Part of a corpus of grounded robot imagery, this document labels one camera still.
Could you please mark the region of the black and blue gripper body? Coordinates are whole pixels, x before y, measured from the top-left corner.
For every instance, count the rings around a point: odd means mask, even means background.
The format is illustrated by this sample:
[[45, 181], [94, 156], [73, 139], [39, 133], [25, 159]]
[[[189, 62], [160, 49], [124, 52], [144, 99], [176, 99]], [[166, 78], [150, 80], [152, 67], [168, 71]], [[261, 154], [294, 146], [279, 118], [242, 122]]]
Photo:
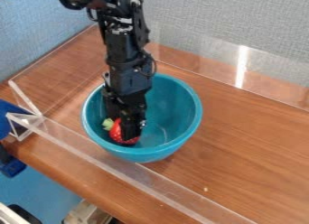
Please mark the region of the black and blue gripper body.
[[138, 113], [146, 112], [144, 94], [152, 86], [152, 58], [139, 57], [135, 60], [115, 61], [106, 58], [108, 71], [103, 75], [104, 97], [115, 97], [119, 104], [119, 117], [123, 110]]

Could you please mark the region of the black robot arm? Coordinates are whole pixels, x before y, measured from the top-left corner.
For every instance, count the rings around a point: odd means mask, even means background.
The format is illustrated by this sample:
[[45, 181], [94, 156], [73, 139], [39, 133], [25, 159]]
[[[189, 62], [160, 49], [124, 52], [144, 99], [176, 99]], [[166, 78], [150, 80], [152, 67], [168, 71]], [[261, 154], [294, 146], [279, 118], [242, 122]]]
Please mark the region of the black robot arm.
[[156, 66], [144, 50], [150, 42], [142, 4], [143, 0], [59, 0], [71, 10], [86, 10], [98, 22], [106, 45], [102, 95], [106, 117], [119, 127], [118, 141], [128, 145], [146, 126], [146, 93], [152, 87]]

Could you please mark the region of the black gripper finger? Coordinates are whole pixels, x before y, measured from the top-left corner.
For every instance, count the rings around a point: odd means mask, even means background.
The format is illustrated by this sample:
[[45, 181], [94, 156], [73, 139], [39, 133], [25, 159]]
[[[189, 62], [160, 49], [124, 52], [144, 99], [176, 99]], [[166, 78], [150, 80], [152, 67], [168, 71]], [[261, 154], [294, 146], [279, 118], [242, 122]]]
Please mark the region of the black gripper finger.
[[106, 117], [115, 120], [119, 118], [119, 104], [115, 97], [104, 97]]
[[126, 110], [120, 112], [120, 134], [124, 141], [139, 137], [142, 129], [146, 126], [146, 117], [143, 112], [131, 113]]

